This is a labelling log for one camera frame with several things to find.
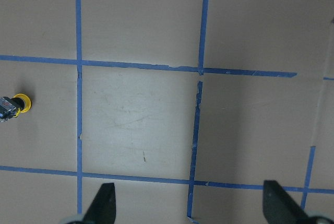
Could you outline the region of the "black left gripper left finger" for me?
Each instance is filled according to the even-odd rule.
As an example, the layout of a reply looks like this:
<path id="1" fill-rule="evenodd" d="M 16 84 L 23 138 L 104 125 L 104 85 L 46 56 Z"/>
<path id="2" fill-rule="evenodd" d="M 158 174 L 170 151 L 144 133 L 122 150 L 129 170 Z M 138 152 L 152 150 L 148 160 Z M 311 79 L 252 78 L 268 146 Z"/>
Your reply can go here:
<path id="1" fill-rule="evenodd" d="M 113 224 L 116 219 L 114 183 L 103 183 L 86 211 L 82 223 Z"/>

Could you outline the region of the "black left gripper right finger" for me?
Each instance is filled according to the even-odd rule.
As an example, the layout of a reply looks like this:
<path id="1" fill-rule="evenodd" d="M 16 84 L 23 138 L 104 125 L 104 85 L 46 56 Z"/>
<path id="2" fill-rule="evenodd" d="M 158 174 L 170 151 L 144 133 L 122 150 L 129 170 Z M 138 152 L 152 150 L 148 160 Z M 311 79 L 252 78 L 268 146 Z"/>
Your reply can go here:
<path id="1" fill-rule="evenodd" d="M 270 224 L 301 223 L 308 215 L 275 180 L 264 180 L 263 215 Z"/>

